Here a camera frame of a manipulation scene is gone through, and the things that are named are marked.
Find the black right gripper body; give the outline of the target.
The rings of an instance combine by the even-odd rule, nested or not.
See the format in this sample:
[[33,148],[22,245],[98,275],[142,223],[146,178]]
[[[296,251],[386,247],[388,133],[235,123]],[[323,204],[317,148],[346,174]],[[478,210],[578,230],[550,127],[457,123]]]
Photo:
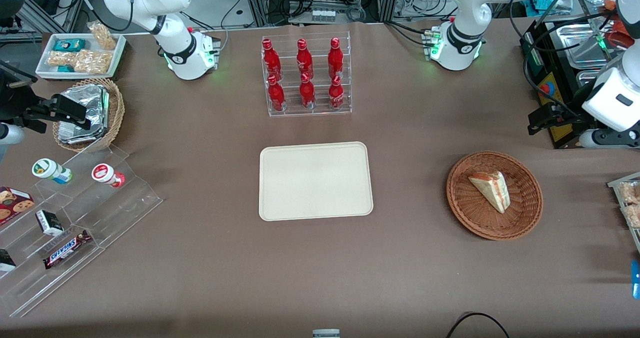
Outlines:
[[35,77],[20,69],[1,62],[0,72],[0,121],[12,123],[26,110],[36,106],[39,98],[35,95],[31,85],[37,81]]

